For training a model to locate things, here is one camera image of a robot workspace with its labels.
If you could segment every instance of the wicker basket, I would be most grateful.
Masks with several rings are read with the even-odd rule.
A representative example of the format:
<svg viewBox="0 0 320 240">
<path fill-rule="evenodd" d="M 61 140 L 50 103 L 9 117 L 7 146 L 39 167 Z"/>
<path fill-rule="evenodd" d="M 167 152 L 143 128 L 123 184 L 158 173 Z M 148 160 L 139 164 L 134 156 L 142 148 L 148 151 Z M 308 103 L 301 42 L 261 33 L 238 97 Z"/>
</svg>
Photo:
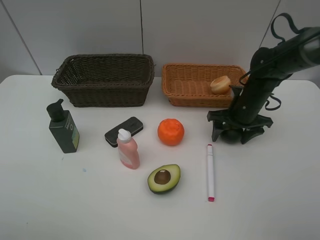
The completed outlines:
<svg viewBox="0 0 320 240">
<path fill-rule="evenodd" d="M 228 108 L 233 99 L 231 91 L 214 95 L 210 83 L 228 76 L 231 85 L 241 86 L 238 80 L 245 73 L 236 65 L 169 63 L 162 68 L 162 91 L 174 106 Z"/>
<path fill-rule="evenodd" d="M 75 107 L 137 107 L 145 103 L 154 79 L 151 56 L 73 55 L 52 80 Z"/>
</svg>

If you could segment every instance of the pink dish soap bottle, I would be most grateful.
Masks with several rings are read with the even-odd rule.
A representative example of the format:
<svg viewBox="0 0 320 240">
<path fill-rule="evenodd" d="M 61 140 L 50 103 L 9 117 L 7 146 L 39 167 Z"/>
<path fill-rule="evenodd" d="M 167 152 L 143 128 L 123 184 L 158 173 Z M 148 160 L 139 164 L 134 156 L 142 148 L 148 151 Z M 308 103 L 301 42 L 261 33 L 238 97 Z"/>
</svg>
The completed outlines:
<svg viewBox="0 0 320 240">
<path fill-rule="evenodd" d="M 137 169 L 140 166 L 138 145 L 131 137 L 131 133 L 123 128 L 119 129 L 118 151 L 120 160 L 127 168 Z"/>
</svg>

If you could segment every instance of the marker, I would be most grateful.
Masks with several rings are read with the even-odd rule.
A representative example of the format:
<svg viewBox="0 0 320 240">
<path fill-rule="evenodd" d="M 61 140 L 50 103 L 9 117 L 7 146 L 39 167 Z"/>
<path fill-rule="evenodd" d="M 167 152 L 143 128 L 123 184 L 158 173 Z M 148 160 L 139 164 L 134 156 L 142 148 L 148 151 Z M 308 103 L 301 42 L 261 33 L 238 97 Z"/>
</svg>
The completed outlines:
<svg viewBox="0 0 320 240">
<path fill-rule="evenodd" d="M 212 144 L 207 146 L 207 188 L 208 188 L 208 201 L 215 201 L 215 170 L 214 170 L 214 156 Z"/>
</svg>

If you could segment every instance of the white table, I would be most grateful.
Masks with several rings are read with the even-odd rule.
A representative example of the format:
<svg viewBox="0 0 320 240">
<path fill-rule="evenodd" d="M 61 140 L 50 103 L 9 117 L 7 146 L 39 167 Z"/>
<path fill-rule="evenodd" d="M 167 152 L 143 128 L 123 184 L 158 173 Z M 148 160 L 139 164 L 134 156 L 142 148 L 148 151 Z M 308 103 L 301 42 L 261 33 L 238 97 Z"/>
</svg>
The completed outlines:
<svg viewBox="0 0 320 240">
<path fill-rule="evenodd" d="M 75 108 L 51 76 L 15 75 L 0 84 L 1 240 L 295 240 L 320 238 L 320 90 L 309 81 L 276 88 L 274 124 L 245 145 L 214 143 L 216 202 L 206 191 L 207 108 L 171 106 L 155 78 L 134 108 Z M 47 105 L 63 98 L 80 132 L 63 154 L 48 126 Z M 124 167 L 104 134 L 129 117 L 141 166 Z M 157 127 L 176 118 L 181 145 L 160 143 Z M 154 169 L 181 167 L 177 188 L 149 191 Z"/>
</svg>

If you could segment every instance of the orange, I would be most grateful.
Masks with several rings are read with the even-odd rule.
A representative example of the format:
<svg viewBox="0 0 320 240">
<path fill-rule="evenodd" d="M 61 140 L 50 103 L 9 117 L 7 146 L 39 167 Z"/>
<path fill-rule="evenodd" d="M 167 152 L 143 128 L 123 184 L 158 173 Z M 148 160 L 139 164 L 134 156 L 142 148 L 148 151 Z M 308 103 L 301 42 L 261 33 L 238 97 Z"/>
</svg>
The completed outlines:
<svg viewBox="0 0 320 240">
<path fill-rule="evenodd" d="M 177 119 L 168 118 L 160 122 L 158 137 L 166 145 L 178 145 L 185 135 L 184 126 Z"/>
</svg>

